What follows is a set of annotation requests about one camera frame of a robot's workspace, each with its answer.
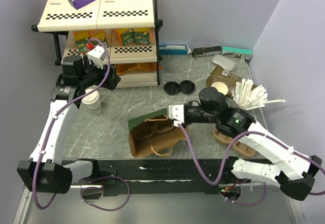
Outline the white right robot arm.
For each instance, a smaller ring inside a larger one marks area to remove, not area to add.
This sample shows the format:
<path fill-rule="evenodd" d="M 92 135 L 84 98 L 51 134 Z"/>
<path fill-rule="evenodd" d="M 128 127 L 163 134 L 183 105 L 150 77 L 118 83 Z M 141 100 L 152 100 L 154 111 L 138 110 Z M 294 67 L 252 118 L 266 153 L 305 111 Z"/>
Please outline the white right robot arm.
<path fill-rule="evenodd" d="M 270 161 L 267 165 L 225 156 L 216 179 L 212 181 L 194 158 L 195 166 L 208 184 L 217 185 L 222 176 L 230 183 L 236 179 L 262 181 L 279 187 L 284 194 L 298 201 L 305 200 L 309 195 L 324 195 L 324 191 L 312 191 L 316 173 L 324 171 L 320 158 L 306 156 L 284 144 L 249 113 L 228 106 L 225 96 L 214 87 L 201 90 L 199 98 L 196 106 L 188 102 L 179 107 L 181 129 L 192 123 L 214 124 L 220 133 L 232 138 L 231 144 L 236 141 L 243 143 Z"/>

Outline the white paper coffee cup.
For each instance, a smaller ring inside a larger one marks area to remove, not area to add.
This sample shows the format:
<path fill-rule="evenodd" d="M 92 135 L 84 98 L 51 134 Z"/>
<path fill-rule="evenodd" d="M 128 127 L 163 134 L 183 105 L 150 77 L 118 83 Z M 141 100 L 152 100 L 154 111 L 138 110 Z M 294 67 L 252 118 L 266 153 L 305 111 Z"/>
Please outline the white paper coffee cup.
<path fill-rule="evenodd" d="M 91 111 L 98 111 L 102 107 L 100 94 L 97 90 L 85 96 L 81 102 Z"/>

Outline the brown green paper bag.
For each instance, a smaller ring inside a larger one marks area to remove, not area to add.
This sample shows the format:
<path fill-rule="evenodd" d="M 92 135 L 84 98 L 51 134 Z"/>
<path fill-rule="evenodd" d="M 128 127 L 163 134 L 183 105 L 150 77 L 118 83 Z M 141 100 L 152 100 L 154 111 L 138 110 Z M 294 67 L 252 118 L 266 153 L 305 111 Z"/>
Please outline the brown green paper bag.
<path fill-rule="evenodd" d="M 168 157 L 172 154 L 173 147 L 181 140 L 186 139 L 179 127 L 174 127 L 169 132 L 157 133 L 148 139 L 144 139 L 147 121 L 167 121 L 173 124 L 173 121 L 167 117 L 167 109 L 161 109 L 128 120 L 128 142 L 131 155 L 134 158 L 145 157 L 151 154 Z"/>

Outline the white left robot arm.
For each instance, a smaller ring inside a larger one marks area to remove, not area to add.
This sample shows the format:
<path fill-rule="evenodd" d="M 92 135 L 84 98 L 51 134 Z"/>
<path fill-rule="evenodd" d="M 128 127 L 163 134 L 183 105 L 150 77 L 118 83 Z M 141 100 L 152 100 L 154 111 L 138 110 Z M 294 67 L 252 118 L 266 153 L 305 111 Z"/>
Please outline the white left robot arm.
<path fill-rule="evenodd" d="M 101 176 L 98 161 L 92 158 L 80 158 L 63 166 L 62 149 L 85 90 L 93 85 L 114 90 L 121 79 L 113 65 L 100 68 L 92 59 L 80 55 L 65 57 L 62 70 L 51 93 L 41 138 L 29 159 L 17 166 L 19 176 L 33 193 L 65 194 L 72 183 L 84 179 L 95 184 Z"/>

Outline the white plastic cup lid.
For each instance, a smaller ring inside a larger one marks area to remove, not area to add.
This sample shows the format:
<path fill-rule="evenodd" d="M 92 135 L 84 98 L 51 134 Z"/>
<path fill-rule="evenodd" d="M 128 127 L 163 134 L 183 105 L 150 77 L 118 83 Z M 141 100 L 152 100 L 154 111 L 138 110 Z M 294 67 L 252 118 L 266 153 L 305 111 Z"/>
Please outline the white plastic cup lid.
<path fill-rule="evenodd" d="M 82 103 L 84 103 L 86 105 L 92 105 L 92 106 L 94 106 L 95 104 L 99 104 L 100 103 L 99 92 L 96 90 L 96 91 L 92 92 L 91 94 L 85 96 L 82 99 Z"/>

